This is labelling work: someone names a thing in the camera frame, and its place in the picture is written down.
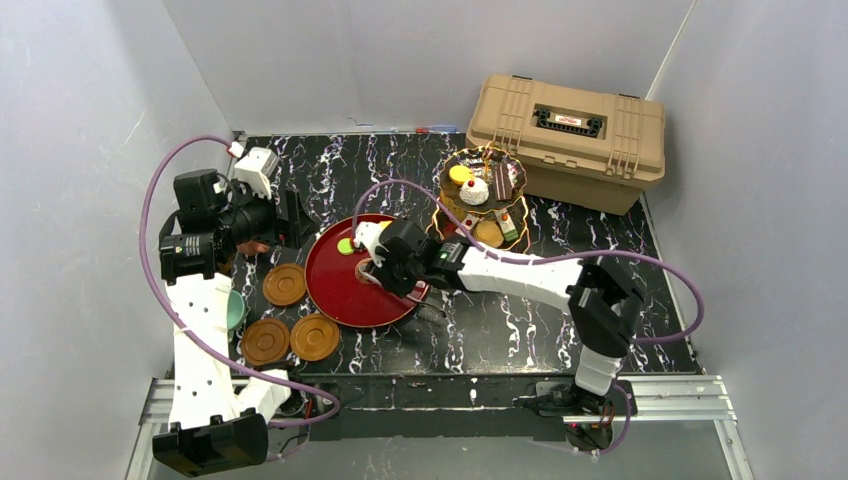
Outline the green macaron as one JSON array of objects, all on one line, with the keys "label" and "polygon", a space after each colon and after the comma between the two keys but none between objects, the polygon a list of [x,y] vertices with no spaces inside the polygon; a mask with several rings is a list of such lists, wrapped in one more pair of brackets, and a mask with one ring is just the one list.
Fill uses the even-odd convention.
[{"label": "green macaron", "polygon": [[341,238],[337,242],[336,248],[338,253],[344,256],[352,255],[355,252],[355,247],[349,237]]}]

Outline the dark red round tray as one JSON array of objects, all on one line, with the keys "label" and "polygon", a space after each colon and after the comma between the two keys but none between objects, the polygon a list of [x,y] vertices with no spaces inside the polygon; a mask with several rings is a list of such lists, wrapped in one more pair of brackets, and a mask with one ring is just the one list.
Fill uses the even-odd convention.
[{"label": "dark red round tray", "polygon": [[357,278],[356,267],[369,255],[366,251],[339,251],[339,242],[351,235],[352,220],[345,218],[324,230],[309,250],[305,281],[317,309],[337,323],[354,328],[389,325],[412,312],[430,287],[419,282],[409,298],[400,298]]}]

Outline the large brown cookie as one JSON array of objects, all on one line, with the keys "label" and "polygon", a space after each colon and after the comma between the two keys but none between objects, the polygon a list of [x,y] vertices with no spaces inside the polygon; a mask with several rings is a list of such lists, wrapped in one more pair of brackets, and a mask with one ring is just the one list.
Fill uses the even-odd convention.
[{"label": "large brown cookie", "polygon": [[458,221],[465,219],[467,215],[465,208],[459,205],[452,197],[441,192],[439,200]]}]

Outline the orange muffin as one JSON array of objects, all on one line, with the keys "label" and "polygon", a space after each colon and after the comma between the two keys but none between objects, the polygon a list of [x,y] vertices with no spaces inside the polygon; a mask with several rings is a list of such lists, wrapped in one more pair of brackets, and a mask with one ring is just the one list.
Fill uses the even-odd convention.
[{"label": "orange muffin", "polygon": [[476,224],[472,234],[476,240],[491,248],[498,249],[504,242],[503,232],[495,221],[481,220]]}]

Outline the white cream puff with cherry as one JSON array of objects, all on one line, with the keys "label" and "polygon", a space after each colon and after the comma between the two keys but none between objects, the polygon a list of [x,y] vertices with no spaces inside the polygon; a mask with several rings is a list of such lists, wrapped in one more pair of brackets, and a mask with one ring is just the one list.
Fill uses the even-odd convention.
[{"label": "white cream puff with cherry", "polygon": [[489,185],[480,177],[474,177],[459,189],[460,200],[469,206],[483,205],[489,196]]}]

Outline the mint green cup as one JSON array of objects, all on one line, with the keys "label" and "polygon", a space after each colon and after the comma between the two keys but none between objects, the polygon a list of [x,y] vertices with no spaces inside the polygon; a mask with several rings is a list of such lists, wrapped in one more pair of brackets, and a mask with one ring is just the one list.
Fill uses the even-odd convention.
[{"label": "mint green cup", "polygon": [[227,304],[227,328],[229,331],[236,330],[245,320],[247,307],[242,295],[231,290]]}]

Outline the three-tier glass cake stand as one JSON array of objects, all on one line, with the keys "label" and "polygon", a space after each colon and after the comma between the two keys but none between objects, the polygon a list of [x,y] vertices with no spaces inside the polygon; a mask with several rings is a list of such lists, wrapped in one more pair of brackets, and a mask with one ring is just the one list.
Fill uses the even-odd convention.
[{"label": "three-tier glass cake stand", "polygon": [[496,249],[525,252],[530,246],[529,207],[524,166],[490,143],[459,150],[446,158],[437,175],[438,199],[430,232],[446,238],[457,232],[453,215],[479,242]]}]

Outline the small decorated white cake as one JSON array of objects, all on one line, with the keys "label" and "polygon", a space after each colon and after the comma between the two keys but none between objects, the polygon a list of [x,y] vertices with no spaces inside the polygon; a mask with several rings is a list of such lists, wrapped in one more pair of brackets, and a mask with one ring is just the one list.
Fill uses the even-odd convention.
[{"label": "small decorated white cake", "polygon": [[506,242],[515,242],[519,238],[518,229],[507,209],[497,213],[497,222]]}]

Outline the chocolate layered cake slice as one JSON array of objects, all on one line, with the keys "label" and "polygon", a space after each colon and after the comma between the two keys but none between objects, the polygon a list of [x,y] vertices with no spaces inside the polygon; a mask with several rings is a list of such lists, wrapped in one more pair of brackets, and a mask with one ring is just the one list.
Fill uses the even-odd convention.
[{"label": "chocolate layered cake slice", "polygon": [[497,201],[508,202],[512,200],[514,184],[507,163],[498,163],[492,168],[492,184]]}]

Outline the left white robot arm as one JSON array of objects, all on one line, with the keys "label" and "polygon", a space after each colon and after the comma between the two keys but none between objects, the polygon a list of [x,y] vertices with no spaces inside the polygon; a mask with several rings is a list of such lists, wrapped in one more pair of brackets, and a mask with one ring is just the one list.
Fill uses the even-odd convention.
[{"label": "left white robot arm", "polygon": [[258,378],[235,389],[226,363],[227,265],[249,241],[298,248],[315,225],[296,192],[275,199],[262,171],[238,167],[227,180],[202,169],[175,177],[173,188],[178,208],[158,240],[164,293],[180,322],[168,430],[153,437],[152,453],[187,477],[260,465],[268,456],[268,423],[291,390]]}]

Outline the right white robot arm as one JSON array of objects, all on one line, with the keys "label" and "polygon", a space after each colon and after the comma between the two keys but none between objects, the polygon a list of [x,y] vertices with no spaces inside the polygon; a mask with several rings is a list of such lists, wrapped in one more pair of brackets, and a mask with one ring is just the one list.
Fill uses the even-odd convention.
[{"label": "right white robot arm", "polygon": [[463,236],[438,240],[403,219],[362,222],[354,244],[386,291],[405,297],[419,284],[519,296],[568,312],[582,343],[578,390],[605,396],[635,338],[644,291],[612,258],[553,260],[477,247]]}]

